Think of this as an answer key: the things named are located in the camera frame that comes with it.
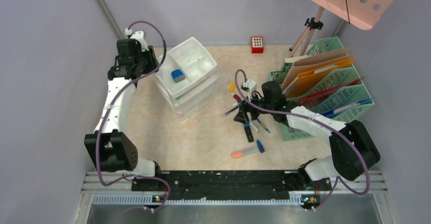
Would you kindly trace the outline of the red plastic folder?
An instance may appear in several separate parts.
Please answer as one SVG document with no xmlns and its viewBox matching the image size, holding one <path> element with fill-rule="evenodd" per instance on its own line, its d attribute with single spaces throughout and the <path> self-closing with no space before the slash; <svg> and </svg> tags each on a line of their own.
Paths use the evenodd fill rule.
<svg viewBox="0 0 431 224">
<path fill-rule="evenodd" d="M 312 94 L 307 95 L 306 97 L 300 99 L 299 103 L 303 105 L 306 101 L 317 99 L 317 98 L 323 97 L 325 95 L 328 95 L 330 93 L 334 93 L 334 92 L 338 91 L 339 89 L 341 89 L 343 87 L 346 87 L 346 86 L 355 85 L 355 84 L 359 83 L 364 78 L 366 78 L 366 76 L 360 77 L 360 78 L 358 78 L 356 80 L 353 80 L 353 81 L 345 83 L 345 84 L 341 84 L 341 85 L 338 85 L 338 86 L 334 86 L 334 87 L 328 88 L 326 90 L 322 90 L 322 91 L 319 91 L 319 92 L 312 93 Z"/>
</svg>

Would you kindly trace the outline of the orange folder binder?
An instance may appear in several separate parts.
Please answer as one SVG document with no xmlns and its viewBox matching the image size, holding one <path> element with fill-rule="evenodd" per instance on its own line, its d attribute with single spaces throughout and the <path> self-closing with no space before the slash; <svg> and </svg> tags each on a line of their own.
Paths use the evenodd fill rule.
<svg viewBox="0 0 431 224">
<path fill-rule="evenodd" d="M 290 85 L 282 89 L 286 98 L 296 98 L 304 95 L 311 88 L 317 85 L 326 75 L 336 69 L 350 67 L 356 60 L 354 56 L 343 56 L 330 60 L 327 64 L 313 70 L 302 72 L 290 83 Z"/>
</svg>

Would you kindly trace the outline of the black marker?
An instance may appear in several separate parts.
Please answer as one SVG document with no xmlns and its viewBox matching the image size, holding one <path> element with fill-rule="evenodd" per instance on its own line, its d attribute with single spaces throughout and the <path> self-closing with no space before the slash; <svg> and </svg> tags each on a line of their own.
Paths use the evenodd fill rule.
<svg viewBox="0 0 431 224">
<path fill-rule="evenodd" d="M 253 133 L 252 133 L 250 125 L 249 124 L 243 124 L 243 128 L 244 128 L 245 135 L 247 137 L 248 142 L 249 143 L 254 142 L 254 137 L 253 137 Z"/>
</svg>

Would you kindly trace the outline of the green plastic file rack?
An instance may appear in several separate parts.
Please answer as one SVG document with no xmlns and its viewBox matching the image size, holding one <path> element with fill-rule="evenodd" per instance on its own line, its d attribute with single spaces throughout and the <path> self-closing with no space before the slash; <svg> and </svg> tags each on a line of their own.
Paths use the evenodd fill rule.
<svg viewBox="0 0 431 224">
<path fill-rule="evenodd" d="M 342 48 L 343 45 L 338 37 L 322 38 L 316 41 L 305 54 L 317 55 Z M 305 95 L 292 98 L 290 100 L 299 102 L 300 99 L 306 97 L 307 95 L 326 90 L 334 86 L 345 84 L 358 78 L 360 78 L 360 76 L 353 64 L 347 68 L 336 69 L 326 75 L 326 77 L 324 77 L 320 82 L 317 83 L 317 85 L 311 88 L 309 92 L 305 93 Z M 306 101 L 303 105 L 305 105 L 307 108 L 314 112 L 324 113 L 326 111 L 345 106 L 350 103 L 354 103 L 358 100 L 368 98 L 372 97 L 363 82 L 360 81 L 355 85 L 343 87 L 334 93 L 330 93 L 323 97 Z M 373 99 L 373 101 L 369 104 L 348 109 L 340 114 L 330 116 L 329 118 L 343 122 L 351 122 L 352 120 L 358 120 L 374 104 L 375 103 Z M 282 140 L 284 142 L 307 139 L 312 137 L 306 132 L 285 126 L 281 123 L 279 123 L 279 128 L 281 131 Z"/>
</svg>

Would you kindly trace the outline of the white plastic drawer organizer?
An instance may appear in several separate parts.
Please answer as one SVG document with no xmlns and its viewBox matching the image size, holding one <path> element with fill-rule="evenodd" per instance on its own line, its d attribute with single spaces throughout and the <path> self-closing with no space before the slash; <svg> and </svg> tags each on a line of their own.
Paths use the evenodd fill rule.
<svg viewBox="0 0 431 224">
<path fill-rule="evenodd" d="M 179 83 L 171 77 L 176 69 L 182 70 L 186 77 Z M 222 88 L 217 62 L 194 37 L 167 51 L 153 79 L 164 100 L 182 120 L 209 103 Z"/>
</svg>

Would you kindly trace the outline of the orange cap clear marker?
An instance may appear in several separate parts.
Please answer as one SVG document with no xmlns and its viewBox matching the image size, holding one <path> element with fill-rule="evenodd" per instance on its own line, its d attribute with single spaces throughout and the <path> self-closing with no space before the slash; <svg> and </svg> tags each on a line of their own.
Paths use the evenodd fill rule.
<svg viewBox="0 0 431 224">
<path fill-rule="evenodd" d="M 260 152 L 259 149 L 256 148 L 250 148 L 250 149 L 246 149 L 246 150 L 241 150 L 241 151 L 237 151 L 231 154 L 233 159 L 237 159 L 237 158 L 241 158 L 250 154 L 254 154 L 254 153 L 258 153 Z"/>
</svg>

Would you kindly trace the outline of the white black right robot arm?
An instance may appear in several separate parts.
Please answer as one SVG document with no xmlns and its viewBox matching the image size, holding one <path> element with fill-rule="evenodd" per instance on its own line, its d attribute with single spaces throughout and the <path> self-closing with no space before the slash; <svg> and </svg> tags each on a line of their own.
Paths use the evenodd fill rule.
<svg viewBox="0 0 431 224">
<path fill-rule="evenodd" d="M 342 122 L 313 112 L 286 99 L 275 81 L 265 82 L 261 88 L 263 95 L 251 79 L 237 86 L 241 104 L 236 121 L 249 122 L 269 114 L 276 122 L 306 132 L 330 147 L 330 156 L 309 160 L 299 168 L 302 188 L 312 189 L 319 180 L 329 177 L 353 181 L 380 161 L 380 153 L 362 122 Z"/>
</svg>

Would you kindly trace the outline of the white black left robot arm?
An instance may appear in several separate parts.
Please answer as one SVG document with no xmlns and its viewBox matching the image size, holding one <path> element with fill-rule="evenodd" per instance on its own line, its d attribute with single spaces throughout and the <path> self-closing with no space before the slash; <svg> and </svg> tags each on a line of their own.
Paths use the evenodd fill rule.
<svg viewBox="0 0 431 224">
<path fill-rule="evenodd" d="M 137 79 L 158 66 L 152 46 L 136 35 L 116 42 L 118 55 L 107 73 L 108 92 L 101 118 L 94 132 L 84 137 L 84 146 L 101 172 L 129 173 L 144 176 L 144 184 L 159 189 L 163 176 L 154 161 L 139 157 L 136 146 L 125 133 L 128 111 Z"/>
</svg>

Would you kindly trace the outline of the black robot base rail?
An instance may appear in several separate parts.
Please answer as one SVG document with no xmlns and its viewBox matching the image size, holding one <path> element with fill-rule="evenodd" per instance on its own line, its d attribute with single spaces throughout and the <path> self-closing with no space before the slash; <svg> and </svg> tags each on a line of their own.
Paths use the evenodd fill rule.
<svg viewBox="0 0 431 224">
<path fill-rule="evenodd" d="M 331 181 L 306 180 L 297 170 L 233 170 L 233 171 L 162 171 L 156 174 L 165 180 L 171 191 L 191 191 L 205 188 L 260 187 L 286 191 L 326 191 Z"/>
</svg>

